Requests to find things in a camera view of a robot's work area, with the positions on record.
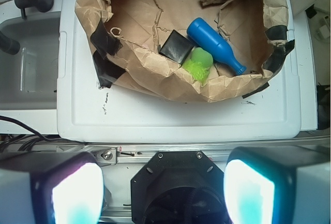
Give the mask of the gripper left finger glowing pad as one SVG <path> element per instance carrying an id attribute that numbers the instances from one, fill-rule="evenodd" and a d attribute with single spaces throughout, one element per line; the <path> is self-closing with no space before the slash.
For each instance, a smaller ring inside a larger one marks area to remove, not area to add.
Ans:
<path id="1" fill-rule="evenodd" d="M 1 154 L 1 223 L 97 223 L 103 195 L 90 152 Z"/>

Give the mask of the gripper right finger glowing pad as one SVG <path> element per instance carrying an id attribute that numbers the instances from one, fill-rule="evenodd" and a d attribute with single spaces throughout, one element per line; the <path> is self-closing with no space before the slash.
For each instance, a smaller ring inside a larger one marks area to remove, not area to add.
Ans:
<path id="1" fill-rule="evenodd" d="M 233 223 L 330 223 L 330 149 L 236 147 L 223 191 Z"/>

